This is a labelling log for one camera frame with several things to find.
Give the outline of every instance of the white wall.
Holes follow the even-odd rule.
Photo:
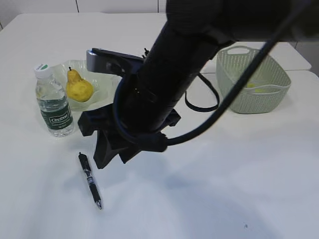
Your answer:
[[[78,0],[80,12],[158,12],[158,0]]]
[[[80,12],[158,12],[158,0],[77,0]],[[77,12],[76,0],[0,0],[5,27],[21,13]]]
[[[165,12],[166,0],[159,0],[159,12]]]
[[[319,76],[319,42],[298,42],[296,50],[310,62],[311,71]]]
[[[0,0],[0,22],[3,27],[8,25],[18,14],[20,12],[12,0]]]

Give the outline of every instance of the yellow pear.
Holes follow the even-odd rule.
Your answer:
[[[66,83],[66,95],[78,102],[86,102],[93,95],[93,86],[90,82],[81,78],[80,74],[69,67],[68,82]]]

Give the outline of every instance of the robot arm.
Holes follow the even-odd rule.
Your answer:
[[[117,154],[126,163],[142,150],[164,151],[160,131],[178,122],[173,108],[206,62],[236,41],[268,40],[305,4],[313,6],[281,40],[319,39],[316,0],[168,0],[167,22],[145,60],[88,51],[88,70],[123,77],[114,103],[84,112],[78,122],[84,136],[98,131],[98,168]]]

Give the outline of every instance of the water bottle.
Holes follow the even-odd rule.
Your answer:
[[[53,71],[47,64],[36,66],[34,73],[37,78],[36,98],[50,133],[55,137],[71,134],[74,122],[62,85],[55,80]]]

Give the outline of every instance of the basket handle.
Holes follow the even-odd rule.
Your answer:
[[[242,50],[246,50],[247,52],[246,53],[230,53],[230,51],[235,49],[242,49]],[[256,49],[253,49],[247,46],[233,46],[222,51],[226,52],[227,55],[247,55],[250,51],[254,51],[254,50]]]
[[[281,90],[284,90],[287,87],[289,86],[264,85],[264,86],[257,86],[257,87],[245,88],[245,89],[248,91],[252,91],[250,93],[254,95],[272,95],[272,94],[279,93]],[[267,92],[262,92],[263,89],[275,89],[276,91],[267,93]]]

